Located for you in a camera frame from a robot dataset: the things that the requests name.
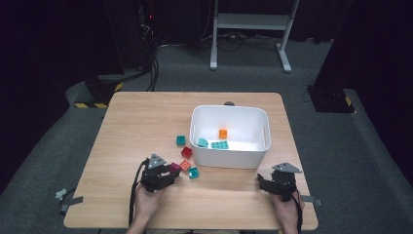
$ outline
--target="white plastic bin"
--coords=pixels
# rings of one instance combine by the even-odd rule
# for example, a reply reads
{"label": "white plastic bin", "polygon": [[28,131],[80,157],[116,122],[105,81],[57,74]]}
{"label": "white plastic bin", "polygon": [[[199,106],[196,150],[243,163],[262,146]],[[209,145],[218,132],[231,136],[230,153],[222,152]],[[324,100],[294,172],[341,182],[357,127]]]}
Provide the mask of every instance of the white plastic bin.
{"label": "white plastic bin", "polygon": [[[227,130],[227,138],[219,138],[219,130]],[[208,146],[199,146],[199,139]],[[228,149],[211,148],[213,142],[224,141]],[[256,169],[271,146],[267,113],[255,107],[199,105],[194,109],[190,141],[195,163],[199,166]]]}

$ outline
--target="human hand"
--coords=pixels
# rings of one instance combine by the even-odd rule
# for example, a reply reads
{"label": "human hand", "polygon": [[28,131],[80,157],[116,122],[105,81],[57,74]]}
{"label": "human hand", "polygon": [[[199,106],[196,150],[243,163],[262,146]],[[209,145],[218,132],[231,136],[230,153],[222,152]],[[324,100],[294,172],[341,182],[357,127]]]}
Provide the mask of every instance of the human hand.
{"label": "human hand", "polygon": [[[282,227],[284,234],[298,233],[298,211],[293,199],[283,202],[280,195],[270,194],[276,210],[277,220]],[[300,203],[301,210],[304,209],[304,202],[301,200],[300,191],[292,193],[295,200]]]}
{"label": "human hand", "polygon": [[128,234],[143,233],[146,224],[158,209],[161,203],[161,198],[166,191],[167,188],[163,188],[155,191],[154,193],[150,193],[146,191],[142,184],[137,186],[134,197],[133,222],[127,231]]}

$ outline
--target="orange block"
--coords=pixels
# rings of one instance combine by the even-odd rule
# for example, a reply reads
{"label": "orange block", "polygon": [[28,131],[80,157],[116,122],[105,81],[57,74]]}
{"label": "orange block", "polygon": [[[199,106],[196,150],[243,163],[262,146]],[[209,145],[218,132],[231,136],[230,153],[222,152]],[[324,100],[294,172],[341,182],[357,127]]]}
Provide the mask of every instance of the orange block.
{"label": "orange block", "polygon": [[227,130],[219,130],[219,138],[226,139],[227,138]]}
{"label": "orange block", "polygon": [[188,171],[189,168],[191,168],[191,164],[190,164],[188,161],[183,160],[182,163],[179,165],[179,167],[180,167],[183,171],[186,172],[186,171]]}

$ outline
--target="plastic cube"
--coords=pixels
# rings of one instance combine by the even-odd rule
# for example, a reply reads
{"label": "plastic cube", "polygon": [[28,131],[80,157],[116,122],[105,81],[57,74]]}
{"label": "plastic cube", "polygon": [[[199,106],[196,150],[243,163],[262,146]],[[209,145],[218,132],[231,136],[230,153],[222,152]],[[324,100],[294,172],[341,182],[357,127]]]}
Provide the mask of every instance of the plastic cube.
{"label": "plastic cube", "polygon": [[192,149],[185,146],[181,151],[181,155],[185,158],[190,158],[192,156]]}
{"label": "plastic cube", "polygon": [[218,138],[226,139],[227,138],[227,130],[219,130]]}
{"label": "plastic cube", "polygon": [[175,173],[176,171],[178,171],[180,168],[179,165],[175,164],[175,163],[171,163],[170,167],[169,167],[169,172],[170,173]]}
{"label": "plastic cube", "polygon": [[185,172],[187,172],[188,169],[191,168],[191,164],[186,160],[183,160],[182,163],[179,166]]}
{"label": "plastic cube", "polygon": [[177,145],[185,145],[185,136],[177,136],[176,137],[176,144]]}
{"label": "plastic cube", "polygon": [[207,148],[207,140],[204,138],[200,138],[198,140],[198,146],[203,147],[203,148]]}
{"label": "plastic cube", "polygon": [[194,179],[200,176],[200,173],[198,173],[197,168],[190,168],[188,169],[188,176],[190,179]]}

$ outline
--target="white metal frame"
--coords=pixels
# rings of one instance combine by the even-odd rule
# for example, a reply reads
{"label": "white metal frame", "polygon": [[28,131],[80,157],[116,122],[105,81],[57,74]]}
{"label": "white metal frame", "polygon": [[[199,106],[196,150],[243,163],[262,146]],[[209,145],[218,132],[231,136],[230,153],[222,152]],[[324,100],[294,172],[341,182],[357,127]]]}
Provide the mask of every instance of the white metal frame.
{"label": "white metal frame", "polygon": [[242,29],[265,29],[265,30],[283,30],[282,42],[277,44],[282,61],[282,68],[285,73],[291,72],[291,66],[285,53],[286,42],[294,23],[295,14],[297,12],[300,0],[294,0],[292,9],[289,15],[251,15],[251,14],[219,14],[218,0],[215,0],[213,30],[212,30],[212,46],[210,52],[211,70],[216,70],[218,67],[218,48],[217,37],[218,28],[242,28]]}

